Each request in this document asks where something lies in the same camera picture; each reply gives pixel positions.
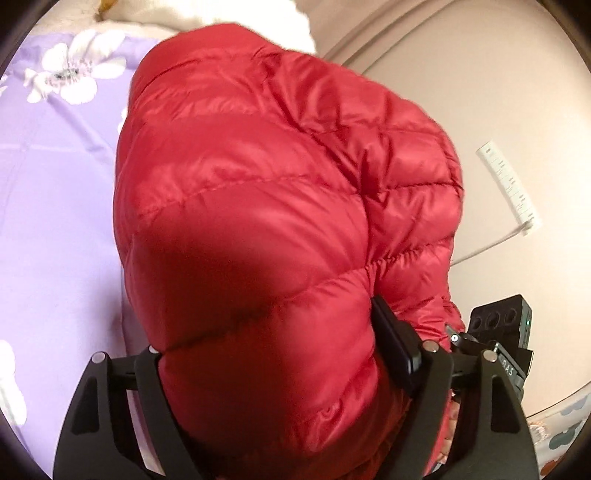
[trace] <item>silver screw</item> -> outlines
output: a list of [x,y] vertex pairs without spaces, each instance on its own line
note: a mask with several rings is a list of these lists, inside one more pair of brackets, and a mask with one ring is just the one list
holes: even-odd
[[423,349],[427,352],[435,353],[439,350],[439,344],[434,340],[426,340],[423,342]]
[[105,358],[107,358],[107,356],[105,355],[104,352],[96,352],[92,356],[91,360],[92,360],[92,363],[99,364],[101,362],[104,362],[105,361]]
[[495,363],[497,361],[497,359],[499,358],[499,356],[493,352],[492,350],[484,350],[484,353],[482,354],[482,356],[484,357],[484,360],[486,360],[487,362],[490,363]]

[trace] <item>white flower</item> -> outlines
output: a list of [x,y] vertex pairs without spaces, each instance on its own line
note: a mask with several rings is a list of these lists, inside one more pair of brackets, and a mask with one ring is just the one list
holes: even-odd
[[50,48],[41,61],[44,72],[25,71],[25,87],[33,83],[27,101],[37,103],[50,93],[58,93],[71,105],[90,102],[97,91],[95,79],[116,79],[125,71],[127,62],[123,57],[110,58],[124,39],[122,31],[97,35],[95,30],[84,30],[74,37],[70,47],[58,43]]
[[[2,78],[0,78],[0,85],[2,85],[4,82],[6,82],[6,79],[8,78],[8,75],[2,75]],[[0,97],[2,96],[2,94],[4,93],[4,90],[6,90],[8,88],[8,86],[0,86]]]
[[125,107],[123,110],[121,110],[121,122],[119,123],[119,125],[117,125],[117,131],[119,133],[121,133],[121,131],[123,130],[123,124],[125,123],[126,119],[127,119],[127,107]]
[[27,421],[27,405],[14,378],[16,369],[12,347],[0,340],[0,409],[8,423],[22,427]]

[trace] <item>jacket sleeve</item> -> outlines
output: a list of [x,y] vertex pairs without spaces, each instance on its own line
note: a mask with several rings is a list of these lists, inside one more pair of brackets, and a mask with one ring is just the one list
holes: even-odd
[[323,145],[362,198],[371,293],[423,340],[449,349],[446,324],[465,328],[448,284],[464,195],[451,141],[417,105],[385,87],[314,57],[286,57],[268,79],[277,115]]

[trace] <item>human hand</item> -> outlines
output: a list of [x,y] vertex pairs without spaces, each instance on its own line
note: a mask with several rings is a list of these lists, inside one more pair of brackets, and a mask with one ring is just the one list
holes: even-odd
[[443,445],[441,446],[441,452],[437,457],[437,463],[447,462],[447,456],[449,455],[449,451],[452,448],[453,436],[456,433],[457,416],[460,413],[460,404],[455,401],[452,401],[452,404],[450,405],[449,411],[447,413],[449,415],[447,433],[445,440],[443,440]]

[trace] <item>yellow object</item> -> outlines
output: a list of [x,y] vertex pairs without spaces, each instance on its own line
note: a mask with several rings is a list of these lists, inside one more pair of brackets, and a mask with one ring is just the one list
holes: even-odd
[[117,3],[117,0],[100,0],[99,13],[106,12],[109,8]]

